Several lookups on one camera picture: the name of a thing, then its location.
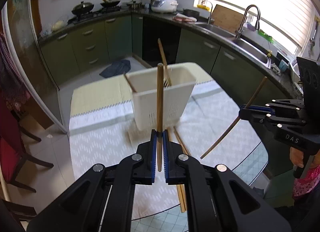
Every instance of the person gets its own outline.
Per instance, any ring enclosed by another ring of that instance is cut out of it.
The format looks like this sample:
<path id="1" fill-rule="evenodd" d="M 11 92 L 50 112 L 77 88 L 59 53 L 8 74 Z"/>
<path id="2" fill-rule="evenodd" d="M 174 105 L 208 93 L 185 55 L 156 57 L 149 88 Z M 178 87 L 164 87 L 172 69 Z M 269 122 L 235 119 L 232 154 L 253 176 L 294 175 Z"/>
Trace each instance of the person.
<path id="1" fill-rule="evenodd" d="M 290 160 L 294 165 L 303 167 L 303 152 L 290 148 Z M 286 219 L 294 229 L 307 215 L 313 204 L 320 197 L 320 151 L 315 155 L 313 162 L 303 179 L 295 179 L 292 198 L 294 205 L 279 207 L 276 210 Z"/>

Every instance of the silver screw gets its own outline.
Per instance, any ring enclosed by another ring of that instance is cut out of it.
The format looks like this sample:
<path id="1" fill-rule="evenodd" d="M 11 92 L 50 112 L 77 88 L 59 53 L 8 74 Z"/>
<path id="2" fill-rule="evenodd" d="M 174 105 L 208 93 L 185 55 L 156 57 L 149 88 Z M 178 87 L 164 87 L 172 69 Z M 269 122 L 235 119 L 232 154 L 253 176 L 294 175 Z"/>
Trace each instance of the silver screw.
<path id="1" fill-rule="evenodd" d="M 227 170 L 227 167 L 225 165 L 219 164 L 217 165 L 217 170 L 220 172 L 225 172 Z"/>
<path id="2" fill-rule="evenodd" d="M 185 154 L 180 154 L 178 156 L 178 158 L 181 160 L 181 161 L 187 161 L 189 159 L 189 157 Z"/>
<path id="3" fill-rule="evenodd" d="M 93 166 L 93 170 L 94 170 L 95 172 L 100 172 L 100 171 L 103 170 L 103 165 L 102 165 L 102 164 L 95 164 L 95 165 Z"/>
<path id="4" fill-rule="evenodd" d="M 139 160 L 142 159 L 142 156 L 140 154 L 134 154 L 134 155 L 131 156 L 131 159 L 133 161 L 139 161 Z"/>

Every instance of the wooden cutting board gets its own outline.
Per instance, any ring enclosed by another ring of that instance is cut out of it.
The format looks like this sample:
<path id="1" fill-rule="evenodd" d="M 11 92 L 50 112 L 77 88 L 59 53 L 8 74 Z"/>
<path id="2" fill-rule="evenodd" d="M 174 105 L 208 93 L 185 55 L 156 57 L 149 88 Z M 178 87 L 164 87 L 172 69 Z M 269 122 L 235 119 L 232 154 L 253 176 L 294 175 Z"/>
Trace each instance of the wooden cutting board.
<path id="1" fill-rule="evenodd" d="M 214 25 L 234 33 L 239 29 L 243 14 L 223 6 L 216 5 L 211 18 L 214 19 Z"/>

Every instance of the drawer handle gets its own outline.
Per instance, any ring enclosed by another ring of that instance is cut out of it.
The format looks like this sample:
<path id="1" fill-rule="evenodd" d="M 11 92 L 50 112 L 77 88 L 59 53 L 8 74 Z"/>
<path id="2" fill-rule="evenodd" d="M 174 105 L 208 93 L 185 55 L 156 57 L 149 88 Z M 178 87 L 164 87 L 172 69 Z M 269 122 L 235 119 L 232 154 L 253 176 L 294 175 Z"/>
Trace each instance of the drawer handle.
<path id="1" fill-rule="evenodd" d="M 90 35 L 92 32 L 93 32 L 93 29 L 91 29 L 91 30 L 89 30 L 89 31 L 87 31 L 87 32 L 83 32 L 82 34 L 83 34 L 84 36 L 86 36 L 86 35 Z"/>
<path id="2" fill-rule="evenodd" d="M 115 22 L 115 21 L 116 21 L 116 19 L 107 19 L 107 20 L 106 20 L 107 23 Z"/>
<path id="3" fill-rule="evenodd" d="M 97 62 L 99 60 L 99 58 L 93 60 L 93 61 L 90 61 L 89 64 L 94 64 L 95 62 Z"/>
<path id="4" fill-rule="evenodd" d="M 68 33 L 66 33 L 66 34 L 64 34 L 64 35 L 62 35 L 62 36 L 59 36 L 59 37 L 57 38 L 57 40 L 64 39 L 67 35 L 68 35 Z"/>
<path id="5" fill-rule="evenodd" d="M 96 45 L 92 45 L 92 46 L 87 47 L 86 50 L 87 50 L 87 51 L 90 51 L 90 50 L 92 50 L 92 49 L 95 48 L 95 47 L 96 47 Z"/>
<path id="6" fill-rule="evenodd" d="M 208 43 L 208 42 L 206 42 L 206 41 L 204 41 L 203 44 L 204 44 L 205 46 L 207 46 L 207 47 L 210 47 L 211 49 L 217 48 L 215 45 L 212 45 L 212 44 L 210 44 L 210 43 Z"/>
<path id="7" fill-rule="evenodd" d="M 234 56 L 228 54 L 227 52 L 224 52 L 224 55 L 225 55 L 226 57 L 228 57 L 229 59 L 231 59 L 231 60 L 235 60 L 235 59 L 236 59 Z"/>

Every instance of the white rice cooker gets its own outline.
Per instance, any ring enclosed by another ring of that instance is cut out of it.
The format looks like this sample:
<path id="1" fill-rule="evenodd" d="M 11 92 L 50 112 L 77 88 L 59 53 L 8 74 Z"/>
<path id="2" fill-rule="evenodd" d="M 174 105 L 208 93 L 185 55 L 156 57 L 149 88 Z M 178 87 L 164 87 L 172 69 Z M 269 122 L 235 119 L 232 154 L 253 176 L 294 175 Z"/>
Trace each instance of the white rice cooker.
<path id="1" fill-rule="evenodd" d="M 176 0 L 154 0 L 151 10 L 158 13 L 172 13 L 177 10 Z"/>

